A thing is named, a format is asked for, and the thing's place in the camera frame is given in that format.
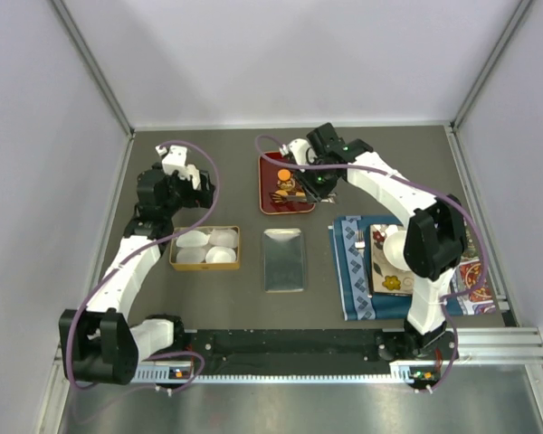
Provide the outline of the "metal tongs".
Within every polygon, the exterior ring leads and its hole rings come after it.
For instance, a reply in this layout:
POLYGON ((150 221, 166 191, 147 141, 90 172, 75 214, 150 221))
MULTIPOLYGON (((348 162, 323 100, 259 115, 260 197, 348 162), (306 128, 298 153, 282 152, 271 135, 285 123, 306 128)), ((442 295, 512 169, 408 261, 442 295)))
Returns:
POLYGON ((314 199, 308 197, 304 192, 296 192, 295 194, 288 194, 283 190, 278 190, 273 193, 269 193, 270 199, 273 203, 337 203, 338 197, 335 193, 331 193, 327 198, 314 199))

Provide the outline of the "orange cookie top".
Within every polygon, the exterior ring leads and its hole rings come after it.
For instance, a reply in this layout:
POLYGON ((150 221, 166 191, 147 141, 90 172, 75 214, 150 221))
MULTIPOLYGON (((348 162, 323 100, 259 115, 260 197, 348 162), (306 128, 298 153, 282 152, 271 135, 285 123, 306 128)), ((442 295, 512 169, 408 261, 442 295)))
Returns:
POLYGON ((291 179, 291 171, 288 169, 281 169, 277 172, 278 180, 283 183, 287 183, 291 179))

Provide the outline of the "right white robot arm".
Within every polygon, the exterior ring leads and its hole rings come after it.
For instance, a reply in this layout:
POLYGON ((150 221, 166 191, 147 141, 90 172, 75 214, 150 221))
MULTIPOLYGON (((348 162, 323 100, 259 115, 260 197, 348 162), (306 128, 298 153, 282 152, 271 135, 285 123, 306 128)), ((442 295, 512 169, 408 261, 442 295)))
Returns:
POLYGON ((292 140, 285 154, 297 165, 296 178, 312 201, 327 198, 343 180, 400 221, 399 261, 414 274, 404 344, 410 355, 426 357, 445 332, 445 298, 467 246, 461 203, 409 182, 364 140, 347 142, 329 123, 292 140))

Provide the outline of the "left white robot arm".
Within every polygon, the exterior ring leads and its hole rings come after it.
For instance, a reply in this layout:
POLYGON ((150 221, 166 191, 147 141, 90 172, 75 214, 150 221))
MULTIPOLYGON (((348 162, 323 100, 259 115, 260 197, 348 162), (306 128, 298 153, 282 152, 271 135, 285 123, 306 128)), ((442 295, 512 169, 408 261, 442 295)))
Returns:
POLYGON ((159 155, 159 162, 137 177, 137 200, 110 266, 80 306, 60 316, 64 374, 77 389, 127 385, 140 363, 160 353, 174 359, 186 350, 179 317, 157 314, 131 326, 128 316, 150 270, 183 235, 174 228, 175 214, 194 208, 213 212, 220 173, 189 164, 181 146, 159 155))

